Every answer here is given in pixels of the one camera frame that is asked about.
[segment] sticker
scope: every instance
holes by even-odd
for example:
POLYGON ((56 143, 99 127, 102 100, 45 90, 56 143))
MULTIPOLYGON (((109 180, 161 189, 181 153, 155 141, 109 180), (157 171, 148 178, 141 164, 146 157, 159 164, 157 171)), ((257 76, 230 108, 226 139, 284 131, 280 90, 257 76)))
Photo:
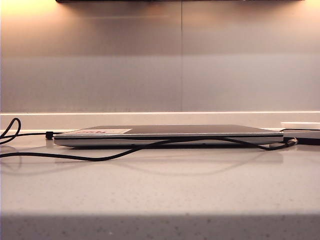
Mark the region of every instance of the sticker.
POLYGON ((71 131, 69 134, 124 134, 130 130, 132 130, 132 128, 82 129, 71 131))

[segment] cable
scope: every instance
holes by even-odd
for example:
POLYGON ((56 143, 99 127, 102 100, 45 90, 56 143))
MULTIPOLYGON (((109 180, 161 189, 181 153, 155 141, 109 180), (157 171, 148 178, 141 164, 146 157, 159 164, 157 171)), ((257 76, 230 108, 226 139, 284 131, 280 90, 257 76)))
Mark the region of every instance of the cable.
MULTIPOLYGON (((14 118, 11 121, 8 128, 4 131, 4 133, 1 135, 1 137, 3 137, 9 131, 9 129, 13 125, 13 122, 16 121, 15 119, 18 119, 18 118, 14 118)), ((19 119, 18 119, 18 123, 19 123, 19 127, 21 127, 21 122, 19 119)), ((15 137, 18 136, 18 133, 19 133, 19 131, 17 130, 15 135, 13 135, 13 138, 11 138, 9 140, 12 141, 15 137)), ((122 157, 122 156, 125 156, 128 154, 137 152, 139 150, 150 149, 150 148, 157 147, 160 145, 172 144, 172 143, 186 143, 186 142, 194 142, 194 141, 201 141, 201 140, 220 140, 220 141, 225 141, 225 142, 242 144, 242 145, 249 146, 249 147, 255 147, 255 148, 259 148, 259 149, 266 150, 266 151, 284 149, 284 148, 288 148, 288 147, 291 147, 291 146, 298 144, 298 140, 296 138, 291 138, 287 142, 285 142, 284 144, 279 145, 279 146, 267 147, 267 146, 262 146, 262 145, 254 144, 251 142, 241 141, 241 140, 232 139, 232 138, 228 138, 228 137, 207 137, 207 136, 206 137, 192 137, 192 138, 190 138, 190 137, 188 137, 188 138, 175 137, 175 138, 168 139, 168 140, 162 140, 162 141, 157 141, 157 142, 153 142, 153 143, 142 145, 142 146, 137 146, 137 147, 134 147, 130 150, 127 150, 127 151, 124 151, 124 152, 121 152, 121 153, 118 153, 115 155, 111 155, 111 156, 105 156, 105 157, 86 157, 86 156, 74 156, 74 155, 41 153, 41 152, 10 152, 10 153, 0 154, 0 158, 7 158, 7 157, 13 157, 13 156, 33 156, 33 157, 73 159, 73 160, 82 160, 82 161, 91 161, 91 162, 101 162, 101 161, 108 161, 108 160, 116 159, 116 158, 119 158, 119 157, 122 157)))
POLYGON ((279 132, 283 132, 283 131, 286 131, 286 130, 297 130, 297 131, 320 131, 320 129, 305 129, 305 128, 285 128, 285 129, 282 129, 280 130, 279 132))
POLYGON ((15 117, 14 119, 11 120, 8 127, 0 135, 0 139, 8 139, 8 140, 0 142, 0 145, 11 142, 16 137, 31 136, 31 135, 45 135, 46 139, 52 139, 54 134, 61 134, 62 133, 62 132, 47 131, 47 132, 30 132, 30 133, 20 133, 19 134, 20 130, 21 130, 21 121, 19 118, 15 117), (9 130, 12 128, 12 126, 15 122, 18 123, 18 128, 17 128, 15 134, 14 135, 6 135, 9 132, 9 130))

